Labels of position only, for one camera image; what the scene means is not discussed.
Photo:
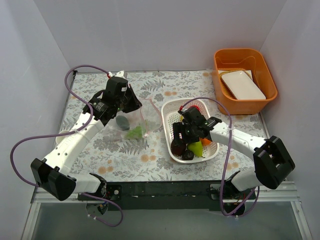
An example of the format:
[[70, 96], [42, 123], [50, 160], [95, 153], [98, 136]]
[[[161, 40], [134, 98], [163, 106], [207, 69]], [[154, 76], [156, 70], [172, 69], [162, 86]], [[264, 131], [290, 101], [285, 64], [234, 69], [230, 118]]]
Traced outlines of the orange fruit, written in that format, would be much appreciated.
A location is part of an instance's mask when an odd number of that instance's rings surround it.
[[212, 143], [212, 141], [207, 139], [207, 138], [200, 138], [200, 141], [201, 141], [203, 146], [208, 146], [208, 145], [210, 145]]

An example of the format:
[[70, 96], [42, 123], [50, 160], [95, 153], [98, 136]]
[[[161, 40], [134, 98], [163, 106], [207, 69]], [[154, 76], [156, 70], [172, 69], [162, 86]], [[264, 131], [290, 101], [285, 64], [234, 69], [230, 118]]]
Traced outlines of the dark red apple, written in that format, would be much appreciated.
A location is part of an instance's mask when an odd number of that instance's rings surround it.
[[182, 156], [186, 150], [186, 144], [185, 143], [177, 144], [176, 142], [173, 141], [170, 145], [170, 150], [173, 155]]

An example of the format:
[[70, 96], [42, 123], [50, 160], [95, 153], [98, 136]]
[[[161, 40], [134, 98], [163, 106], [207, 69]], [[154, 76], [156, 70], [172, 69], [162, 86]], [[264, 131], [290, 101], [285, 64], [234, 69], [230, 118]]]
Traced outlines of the red tomato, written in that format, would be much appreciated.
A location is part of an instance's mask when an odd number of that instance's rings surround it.
[[192, 105], [191, 108], [195, 108], [195, 109], [197, 109], [198, 111], [200, 111], [200, 108], [199, 108], [197, 105]]

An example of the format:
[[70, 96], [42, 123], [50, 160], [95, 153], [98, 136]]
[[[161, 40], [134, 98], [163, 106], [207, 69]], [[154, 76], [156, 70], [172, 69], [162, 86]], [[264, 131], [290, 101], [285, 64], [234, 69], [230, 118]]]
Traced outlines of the green pear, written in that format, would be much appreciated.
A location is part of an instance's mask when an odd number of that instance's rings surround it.
[[201, 141], [189, 143], [187, 149], [193, 152], [196, 157], [201, 158], [203, 156], [203, 145]]

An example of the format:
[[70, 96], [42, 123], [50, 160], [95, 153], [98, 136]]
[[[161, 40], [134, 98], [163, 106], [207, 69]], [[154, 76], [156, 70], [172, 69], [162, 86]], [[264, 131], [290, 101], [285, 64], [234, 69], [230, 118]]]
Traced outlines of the dark green avocado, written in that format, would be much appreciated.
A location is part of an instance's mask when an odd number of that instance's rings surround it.
[[123, 115], [118, 115], [115, 118], [117, 126], [122, 130], [122, 131], [128, 131], [130, 130], [130, 123], [129, 120], [123, 116]]

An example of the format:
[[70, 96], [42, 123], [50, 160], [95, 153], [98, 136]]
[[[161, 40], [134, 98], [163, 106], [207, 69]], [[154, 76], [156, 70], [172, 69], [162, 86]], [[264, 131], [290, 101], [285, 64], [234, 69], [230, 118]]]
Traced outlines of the clear zip top bag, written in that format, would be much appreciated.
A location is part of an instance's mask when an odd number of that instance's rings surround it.
[[[152, 132], [159, 130], [162, 124], [162, 117], [159, 109], [151, 98], [141, 98], [139, 100], [142, 107], [129, 112], [119, 112], [117, 116], [124, 116], [130, 123], [130, 130], [137, 126], [144, 128], [144, 136], [140, 139], [147, 138]], [[116, 117], [108, 122], [102, 131], [102, 135], [107, 137], [108, 140], [138, 140], [138, 139], [125, 139], [125, 135], [129, 130], [121, 130], [116, 124]]]

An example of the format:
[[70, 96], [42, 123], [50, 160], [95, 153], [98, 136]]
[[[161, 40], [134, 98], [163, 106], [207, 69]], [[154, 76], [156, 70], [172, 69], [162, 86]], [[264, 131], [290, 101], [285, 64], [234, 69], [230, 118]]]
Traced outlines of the green grape bunch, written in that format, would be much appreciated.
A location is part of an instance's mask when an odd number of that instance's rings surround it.
[[141, 139], [145, 134], [145, 129], [142, 126], [136, 126], [135, 128], [129, 130], [125, 134], [125, 139]]

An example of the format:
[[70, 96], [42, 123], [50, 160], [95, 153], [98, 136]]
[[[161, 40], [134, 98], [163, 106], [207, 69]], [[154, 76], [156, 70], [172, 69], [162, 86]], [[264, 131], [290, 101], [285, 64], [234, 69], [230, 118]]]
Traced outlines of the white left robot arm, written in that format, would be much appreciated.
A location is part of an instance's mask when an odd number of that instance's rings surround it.
[[130, 113], [141, 107], [124, 71], [110, 77], [106, 88], [97, 92], [83, 108], [73, 126], [73, 134], [65, 136], [42, 160], [32, 161], [30, 167], [37, 184], [59, 201], [73, 193], [103, 199], [107, 193], [106, 180], [94, 173], [70, 176], [71, 167], [90, 140], [118, 112]]

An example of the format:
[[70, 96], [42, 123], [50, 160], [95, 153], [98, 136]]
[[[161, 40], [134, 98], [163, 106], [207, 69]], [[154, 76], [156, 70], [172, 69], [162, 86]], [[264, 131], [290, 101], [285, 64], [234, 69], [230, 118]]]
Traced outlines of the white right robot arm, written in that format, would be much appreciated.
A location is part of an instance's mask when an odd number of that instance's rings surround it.
[[277, 136], [263, 138], [231, 129], [219, 118], [205, 118], [194, 106], [179, 111], [179, 114], [183, 120], [172, 125], [174, 145], [208, 139], [253, 160], [252, 168], [239, 171], [225, 180], [227, 195], [232, 199], [239, 198], [247, 189], [259, 186], [275, 190], [296, 167], [283, 141]]

